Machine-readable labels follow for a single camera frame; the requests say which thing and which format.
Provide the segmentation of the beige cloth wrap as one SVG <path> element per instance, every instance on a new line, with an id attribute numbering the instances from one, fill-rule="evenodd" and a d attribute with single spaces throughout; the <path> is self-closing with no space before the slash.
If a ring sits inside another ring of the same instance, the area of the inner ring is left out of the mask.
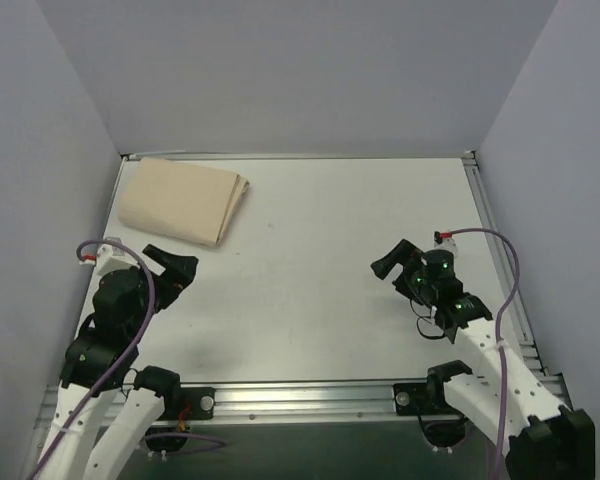
<path id="1" fill-rule="evenodd" d="M 122 192 L 117 216 L 129 228 L 215 247 L 248 188 L 236 172 L 144 158 Z"/>

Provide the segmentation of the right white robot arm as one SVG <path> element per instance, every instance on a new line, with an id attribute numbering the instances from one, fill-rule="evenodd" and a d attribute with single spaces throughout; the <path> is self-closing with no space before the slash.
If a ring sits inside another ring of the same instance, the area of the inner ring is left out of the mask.
<path id="1" fill-rule="evenodd" d="M 395 290 L 424 307 L 456 355 L 427 372 L 424 400 L 435 412 L 467 418 L 494 445 L 492 471 L 512 479 L 593 479 L 595 426 L 551 393 L 511 348 L 484 302 L 465 290 L 455 255 L 443 246 L 423 251 L 401 240 L 371 269 L 385 279 L 395 268 Z"/>

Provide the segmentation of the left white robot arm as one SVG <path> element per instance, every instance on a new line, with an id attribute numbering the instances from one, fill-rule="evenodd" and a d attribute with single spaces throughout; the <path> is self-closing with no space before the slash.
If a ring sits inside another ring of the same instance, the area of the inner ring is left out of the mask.
<path id="1" fill-rule="evenodd" d="M 84 251 L 90 245 L 93 254 Z M 102 425 L 153 316 L 194 281 L 198 258 L 154 245 L 135 253 L 112 239 L 84 241 L 76 256 L 100 280 L 93 311 L 65 352 L 56 409 L 32 479 L 115 479 L 152 423 L 174 417 L 182 405 L 179 375 L 149 366 L 137 373 L 120 413 Z"/>

